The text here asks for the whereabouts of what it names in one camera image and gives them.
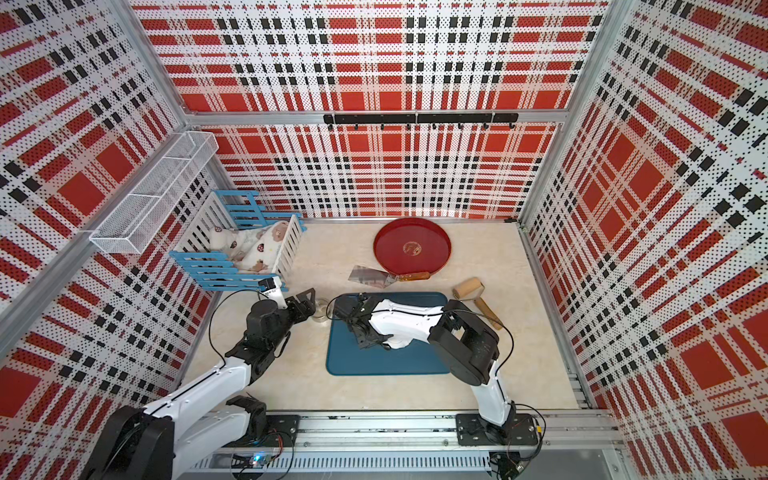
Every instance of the plaid pattern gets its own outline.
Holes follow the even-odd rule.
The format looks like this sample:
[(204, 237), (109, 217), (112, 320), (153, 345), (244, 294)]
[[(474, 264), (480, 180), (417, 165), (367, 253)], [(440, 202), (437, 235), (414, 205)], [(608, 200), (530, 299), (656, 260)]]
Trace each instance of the plaid pattern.
[(0, 478), (77, 478), (110, 414), (176, 389), (210, 293), (167, 253), (210, 192), (203, 173), (143, 255), (87, 260), (0, 362)]
[(0, 310), (177, 124), (101, 2), (0, 10)]
[(602, 2), (131, 0), (191, 111), (565, 108)]
[(768, 476), (766, 17), (635, 2), (531, 228), (648, 478)]
[(517, 217), (555, 124), (211, 125), (237, 188), (308, 217)]

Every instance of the wooden handle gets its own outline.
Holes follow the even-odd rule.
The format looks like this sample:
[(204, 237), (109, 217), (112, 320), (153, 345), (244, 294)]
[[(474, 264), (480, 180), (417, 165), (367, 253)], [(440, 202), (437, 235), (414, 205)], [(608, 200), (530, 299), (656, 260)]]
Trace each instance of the wooden handle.
[(502, 329), (502, 321), (496, 316), (495, 313), (493, 313), (493, 310), (491, 310), (491, 307), (489, 307), (488, 304), (482, 298), (475, 299), (475, 305), (480, 309), (483, 315), (487, 315), (491, 317), (488, 320), (491, 321), (491, 325), (493, 325), (493, 328), (497, 330)]
[(406, 273), (404, 275), (398, 275), (397, 281), (410, 282), (412, 280), (429, 280), (429, 277), (431, 276), (432, 275), (429, 272)]

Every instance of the stuffed toy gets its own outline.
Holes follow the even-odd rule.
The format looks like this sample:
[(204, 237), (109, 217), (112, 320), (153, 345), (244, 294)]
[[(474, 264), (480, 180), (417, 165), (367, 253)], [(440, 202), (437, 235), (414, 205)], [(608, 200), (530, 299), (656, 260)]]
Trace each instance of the stuffed toy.
[(208, 231), (210, 249), (227, 254), (230, 260), (242, 260), (253, 245), (264, 235), (263, 228), (252, 230), (227, 230), (214, 227)]
[(264, 234), (260, 236), (245, 257), (239, 262), (235, 261), (235, 266), (238, 269), (258, 273), (270, 272), (277, 259), (280, 244), (282, 244), (288, 231), (288, 222), (280, 221), (264, 230)]
[(251, 230), (214, 227), (208, 232), (208, 238), (210, 249), (226, 253), (238, 270), (270, 273), (287, 231), (288, 222), (279, 221)]

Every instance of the toy crib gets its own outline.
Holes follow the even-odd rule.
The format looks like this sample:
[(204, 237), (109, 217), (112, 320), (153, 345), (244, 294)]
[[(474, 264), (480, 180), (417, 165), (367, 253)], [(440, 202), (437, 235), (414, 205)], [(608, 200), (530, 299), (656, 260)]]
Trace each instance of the toy crib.
[[(287, 284), (301, 236), (306, 228), (300, 214), (266, 212), (256, 203), (259, 193), (250, 190), (214, 190), (203, 202), (191, 225), (170, 255), (204, 289), (209, 291), (259, 290), (261, 280), (279, 276)], [(210, 251), (208, 232), (213, 227), (245, 230), (289, 220), (288, 231), (267, 275), (240, 273), (227, 255)]]

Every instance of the beige marble floor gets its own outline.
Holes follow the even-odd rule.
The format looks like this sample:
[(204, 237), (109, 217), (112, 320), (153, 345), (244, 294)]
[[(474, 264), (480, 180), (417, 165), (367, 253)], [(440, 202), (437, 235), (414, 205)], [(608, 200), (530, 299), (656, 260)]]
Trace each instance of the beige marble floor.
[[(308, 223), (287, 296), (314, 287), (318, 297), (363, 292), (347, 281), (355, 264), (378, 268), (372, 242), (382, 223)], [(515, 351), (501, 370), (511, 397), (540, 409), (576, 409), (561, 356), (538, 295), (517, 227), (509, 223), (442, 223), (453, 253), (430, 280), (395, 283), (387, 291), (438, 291), (471, 276), (486, 285), (483, 299), (515, 336)], [(242, 336), (255, 293), (238, 293), (213, 320), (214, 345), (226, 352)], [(246, 391), (269, 409), (476, 409), (472, 391), (450, 374), (425, 376), (332, 376), (326, 371), (330, 326), (311, 319), (293, 327), (283, 356)], [(499, 332), (501, 357), (510, 341)], [(185, 381), (220, 362), (200, 342)]]

